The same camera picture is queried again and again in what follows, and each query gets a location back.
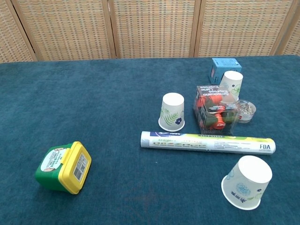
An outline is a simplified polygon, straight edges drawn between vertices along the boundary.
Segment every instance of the cylindrical tube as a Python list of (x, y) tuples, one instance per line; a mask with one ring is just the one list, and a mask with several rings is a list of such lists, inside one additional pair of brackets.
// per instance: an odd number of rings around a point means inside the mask
[(275, 142), (270, 138), (149, 131), (142, 131), (141, 147), (263, 155), (271, 155), (276, 149)]

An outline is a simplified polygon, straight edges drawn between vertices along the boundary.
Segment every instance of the paper cup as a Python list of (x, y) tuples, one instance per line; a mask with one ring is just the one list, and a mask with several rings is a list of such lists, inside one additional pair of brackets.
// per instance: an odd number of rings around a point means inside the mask
[(240, 87), (243, 75), (237, 71), (226, 71), (221, 80), (220, 86), (225, 86), (232, 94), (235, 101), (239, 99)]
[(225, 198), (241, 210), (256, 209), (269, 181), (272, 170), (262, 159), (243, 156), (221, 183)]
[(179, 131), (184, 127), (184, 97), (178, 93), (163, 96), (159, 126), (169, 132)]

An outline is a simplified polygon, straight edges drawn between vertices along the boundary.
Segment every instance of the wicker screen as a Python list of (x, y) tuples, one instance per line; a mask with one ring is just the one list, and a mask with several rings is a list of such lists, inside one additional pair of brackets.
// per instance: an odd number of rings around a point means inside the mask
[(188, 57), (195, 0), (109, 0), (121, 58)]
[(18, 21), (14, 20), (9, 5), (6, 1), (0, 0), (0, 63), (33, 61), (28, 47), (29, 42), (27, 40), (26, 44), (16, 22)]
[(112, 57), (101, 0), (13, 0), (13, 3), (39, 60)]
[(297, 25), (283, 51), (283, 54), (293, 54), (300, 56), (300, 20), (298, 20)]
[(205, 11), (195, 55), (222, 57), (269, 55), (292, 0), (202, 2)]

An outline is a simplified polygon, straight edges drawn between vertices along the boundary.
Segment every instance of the small blue cardboard box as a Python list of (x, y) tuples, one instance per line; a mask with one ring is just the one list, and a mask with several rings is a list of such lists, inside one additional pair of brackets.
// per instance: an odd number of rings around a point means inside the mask
[(234, 58), (212, 58), (212, 62), (212, 69), (209, 75), (211, 84), (220, 84), (226, 71), (242, 71), (242, 66)]

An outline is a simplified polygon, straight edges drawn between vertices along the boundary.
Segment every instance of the orange toy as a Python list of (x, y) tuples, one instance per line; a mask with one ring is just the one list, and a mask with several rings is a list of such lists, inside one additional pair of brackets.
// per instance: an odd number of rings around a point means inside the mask
[(218, 105), (221, 101), (222, 101), (222, 95), (212, 95), (210, 96), (210, 99), (212, 100), (212, 102), (215, 104), (215, 105)]
[(204, 106), (205, 101), (206, 101), (206, 97), (200, 96), (200, 97), (198, 98), (198, 100), (197, 100), (197, 107), (202, 107), (202, 106)]
[(219, 113), (216, 113), (215, 114), (215, 117), (217, 118), (217, 123), (215, 123), (213, 125), (213, 128), (216, 129), (216, 130), (221, 130), (225, 127), (225, 123), (224, 121), (222, 120), (222, 116), (219, 114)]

